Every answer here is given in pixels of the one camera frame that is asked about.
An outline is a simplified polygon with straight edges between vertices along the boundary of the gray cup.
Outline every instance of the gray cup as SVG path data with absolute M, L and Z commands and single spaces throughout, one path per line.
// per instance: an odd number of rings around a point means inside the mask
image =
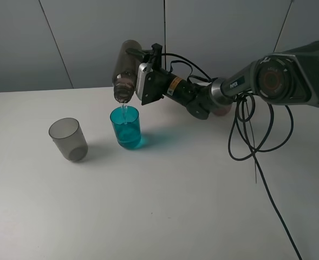
M 79 161 L 86 156 L 88 146 L 76 119 L 63 118 L 54 122 L 49 135 L 67 160 Z

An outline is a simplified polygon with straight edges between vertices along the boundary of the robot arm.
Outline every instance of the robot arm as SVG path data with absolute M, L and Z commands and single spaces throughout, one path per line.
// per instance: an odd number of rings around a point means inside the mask
M 114 73 L 115 99 L 119 102 L 128 102 L 134 92 L 142 105 L 165 95 L 199 119 L 207 119 L 211 111 L 229 106 L 235 96 L 243 92 L 253 92 L 273 105 L 319 105 L 319 41 L 267 55 L 234 76 L 217 78 L 208 86 L 189 83 L 162 69 L 164 54 L 159 44 L 148 51 L 135 45 L 133 48 L 134 41 L 123 44 L 116 66 L 118 71 Z M 125 64 L 125 60 L 132 64 L 131 69 L 119 65 Z

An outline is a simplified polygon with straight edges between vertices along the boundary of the wall seam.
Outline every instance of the wall seam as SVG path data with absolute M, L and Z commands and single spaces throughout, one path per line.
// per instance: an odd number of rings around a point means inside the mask
M 281 30 L 279 31 L 278 38 L 277 38 L 277 41 L 276 41 L 276 44 L 275 44 L 275 47 L 274 47 L 274 51 L 273 51 L 273 52 L 275 52 L 276 49 L 277 49 L 277 45 L 278 45 L 278 43 L 279 43 L 279 39 L 281 38 L 281 34 L 282 34 L 282 31 L 283 31 L 284 25 L 285 25 L 285 23 L 286 23 L 286 21 L 287 21 L 288 14 L 289 14 L 289 11 L 290 11 L 290 8 L 291 8 L 293 2 L 294 2 L 294 0 L 290 0 L 290 4 L 289 4 L 288 10 L 287 10 L 287 13 L 285 14 L 285 18 L 284 18 L 284 21 L 283 21 Z
M 50 26 L 49 20 L 47 19 L 47 16 L 46 16 L 44 7 L 43 7 L 42 4 L 41 4 L 41 0 L 38 0 L 38 1 L 39 1 L 39 5 L 40 5 L 40 7 L 41 7 L 41 10 L 42 10 L 42 12 L 43 12 L 43 14 L 44 14 L 44 17 L 45 17 L 45 19 L 46 19 L 47 25 L 49 26 L 49 29 L 50 29 L 51 35 L 52 35 L 52 37 L 53 37 L 53 40 L 55 41 L 55 44 L 56 44 L 58 53 L 59 53 L 59 55 L 60 55 L 60 57 L 61 57 L 61 60 L 62 60 L 62 62 L 63 62 L 64 69 L 66 70 L 66 73 L 67 73 L 67 75 L 68 75 L 68 78 L 69 78 L 71 87 L 74 88 L 73 82 L 71 81 L 71 78 L 70 78 L 70 75 L 69 75 L 69 72 L 68 72 L 68 69 L 67 69 L 67 66 L 66 66 L 66 64 L 65 64 L 65 62 L 64 62 L 63 56 L 62 56 L 61 51 L 60 51 L 60 49 L 59 49 L 59 47 L 58 47 L 58 44 L 57 44 L 55 35 L 53 34 L 53 31 L 52 31 L 52 28 L 51 28 L 51 26 Z
M 164 4 L 164 53 L 166 53 L 166 9 L 165 9 L 165 1 L 163 0 Z M 166 56 L 164 56 L 164 67 L 166 70 Z

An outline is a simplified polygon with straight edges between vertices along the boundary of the white table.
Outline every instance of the white table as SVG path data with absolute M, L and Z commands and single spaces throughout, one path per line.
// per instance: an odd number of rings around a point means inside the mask
M 253 162 L 228 155 L 232 113 L 200 121 L 168 98 L 140 106 L 134 97 L 131 105 L 148 140 L 135 151 L 116 142 L 112 88 L 0 93 L 0 259 L 296 259 Z M 261 106 L 253 124 L 263 133 Z M 299 249 L 313 259 L 319 206 L 307 207 L 319 201 L 319 169 L 310 164 L 319 158 L 296 153 L 317 154 L 297 140 L 317 135 L 319 109 L 301 109 L 293 140 L 259 160 Z M 269 147 L 289 129 L 283 108 L 279 115 Z M 89 145 L 80 163 L 65 160 L 48 135 L 64 117 L 78 119 Z M 233 150 L 248 153 L 240 138 Z M 302 203 L 307 189 L 316 193 Z M 305 210 L 315 212 L 309 220 Z

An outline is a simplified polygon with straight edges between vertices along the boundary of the yellow label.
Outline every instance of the yellow label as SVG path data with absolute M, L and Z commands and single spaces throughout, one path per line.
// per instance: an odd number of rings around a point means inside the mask
M 177 87 L 177 85 L 180 83 L 182 79 L 180 77 L 176 77 L 175 79 L 173 79 L 173 81 L 170 83 L 170 86 L 168 88 L 168 91 L 166 92 L 167 94 L 169 94 L 170 96 L 172 96 L 174 94 L 174 91 Z

